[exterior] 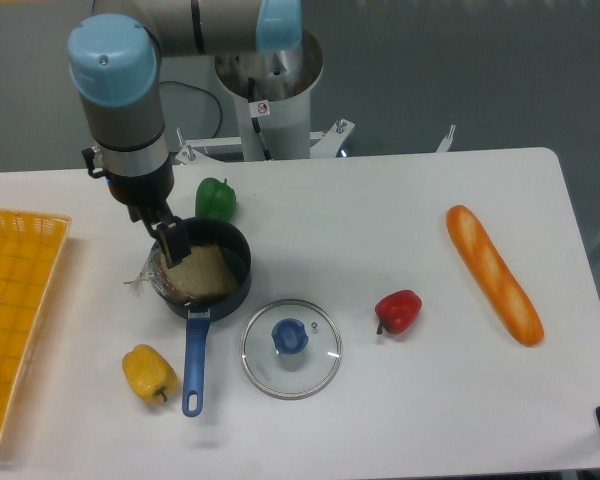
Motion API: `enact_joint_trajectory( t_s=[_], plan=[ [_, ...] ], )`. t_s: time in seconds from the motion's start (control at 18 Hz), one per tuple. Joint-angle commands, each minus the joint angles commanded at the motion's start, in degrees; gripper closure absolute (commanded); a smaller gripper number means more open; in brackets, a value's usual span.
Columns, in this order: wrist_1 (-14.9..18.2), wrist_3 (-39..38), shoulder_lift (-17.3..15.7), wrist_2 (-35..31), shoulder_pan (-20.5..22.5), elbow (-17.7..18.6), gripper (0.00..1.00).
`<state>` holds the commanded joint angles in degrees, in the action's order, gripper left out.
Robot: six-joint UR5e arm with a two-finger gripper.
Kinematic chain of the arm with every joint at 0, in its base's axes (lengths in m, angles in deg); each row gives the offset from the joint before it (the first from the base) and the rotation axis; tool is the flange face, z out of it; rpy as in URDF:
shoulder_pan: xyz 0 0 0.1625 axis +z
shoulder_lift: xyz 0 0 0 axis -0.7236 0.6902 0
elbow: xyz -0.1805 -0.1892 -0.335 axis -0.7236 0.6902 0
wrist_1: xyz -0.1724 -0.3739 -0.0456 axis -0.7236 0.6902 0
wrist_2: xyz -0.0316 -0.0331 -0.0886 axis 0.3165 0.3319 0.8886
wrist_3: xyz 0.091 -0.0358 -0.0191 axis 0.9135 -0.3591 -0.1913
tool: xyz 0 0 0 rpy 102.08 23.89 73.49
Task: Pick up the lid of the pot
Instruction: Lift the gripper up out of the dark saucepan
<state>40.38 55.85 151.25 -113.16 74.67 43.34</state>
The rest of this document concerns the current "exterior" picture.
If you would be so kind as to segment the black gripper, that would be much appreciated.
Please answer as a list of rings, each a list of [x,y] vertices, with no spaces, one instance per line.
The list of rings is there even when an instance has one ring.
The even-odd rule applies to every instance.
[[[175,219],[167,203],[174,186],[172,168],[131,177],[107,172],[105,177],[110,193],[127,207],[131,221],[142,221],[157,241],[166,264],[180,264],[191,253],[191,243],[185,222]]]

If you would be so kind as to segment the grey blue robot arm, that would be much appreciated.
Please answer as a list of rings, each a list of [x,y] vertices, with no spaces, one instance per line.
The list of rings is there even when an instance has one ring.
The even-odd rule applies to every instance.
[[[302,39],[298,1],[95,1],[68,38],[69,72],[94,147],[93,178],[144,224],[169,267],[190,253],[174,185],[159,72],[166,57],[277,53]]]

